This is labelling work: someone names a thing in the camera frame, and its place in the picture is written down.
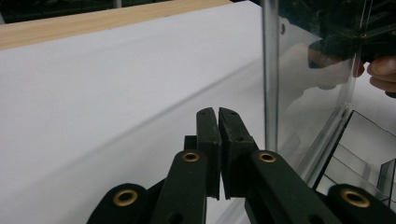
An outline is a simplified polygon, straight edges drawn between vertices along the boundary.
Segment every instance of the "white surface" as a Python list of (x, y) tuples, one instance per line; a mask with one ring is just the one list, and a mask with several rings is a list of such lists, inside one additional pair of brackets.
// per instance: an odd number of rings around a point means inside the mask
[[(357, 173), (373, 184), (376, 184), (381, 165), (396, 159), (396, 137), (360, 114), (352, 116), (340, 140), (340, 145), (371, 166), (370, 169), (374, 171), (373, 174), (364, 176), (364, 172)], [(357, 163), (353, 160), (343, 158), (342, 162), (354, 171), (359, 170), (358, 167), (353, 166), (354, 163)]]
[[(261, 19), (245, 2), (0, 51), (0, 222), (84, 223), (112, 187), (152, 186), (205, 107), (262, 147)], [(219, 204), (207, 223), (230, 223)]]

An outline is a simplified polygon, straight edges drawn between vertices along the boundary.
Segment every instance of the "human hand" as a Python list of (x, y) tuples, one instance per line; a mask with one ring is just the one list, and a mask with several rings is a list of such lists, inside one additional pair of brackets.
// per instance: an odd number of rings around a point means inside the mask
[(385, 56), (374, 60), (367, 67), (372, 77), (370, 83), (387, 92), (396, 92), (396, 56)]

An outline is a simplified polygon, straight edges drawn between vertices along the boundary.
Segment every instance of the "finger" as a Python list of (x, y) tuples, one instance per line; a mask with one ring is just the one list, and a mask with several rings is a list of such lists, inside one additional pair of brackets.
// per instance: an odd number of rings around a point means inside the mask
[(396, 73), (396, 56), (385, 56), (374, 60), (367, 68), (370, 75), (389, 75)]
[(382, 81), (387, 81), (387, 82), (394, 82), (396, 85), (396, 74), (391, 74), (391, 75), (373, 75), (373, 77), (382, 80)]
[(396, 83), (380, 80), (376, 77), (370, 78), (370, 83), (383, 91), (396, 92)]

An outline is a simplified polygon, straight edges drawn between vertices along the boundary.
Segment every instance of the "brass insert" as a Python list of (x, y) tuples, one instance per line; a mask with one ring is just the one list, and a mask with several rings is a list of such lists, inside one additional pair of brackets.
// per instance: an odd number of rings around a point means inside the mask
[(274, 161), (276, 161), (276, 157), (275, 156), (273, 156), (273, 155), (271, 155), (269, 153), (266, 153), (266, 152), (260, 153), (259, 154), (259, 159), (261, 161), (265, 161), (265, 162), (274, 162)]
[(191, 161), (198, 161), (198, 160), (199, 160), (199, 155), (196, 153), (188, 152), (183, 155), (183, 161), (191, 162)]
[(116, 206), (119, 207), (124, 207), (128, 206), (137, 199), (137, 192), (134, 191), (133, 189), (122, 189), (119, 192), (116, 193), (116, 195), (113, 198), (113, 203)]
[(352, 189), (342, 190), (341, 197), (348, 203), (357, 207), (364, 208), (370, 206), (370, 201), (366, 197)]

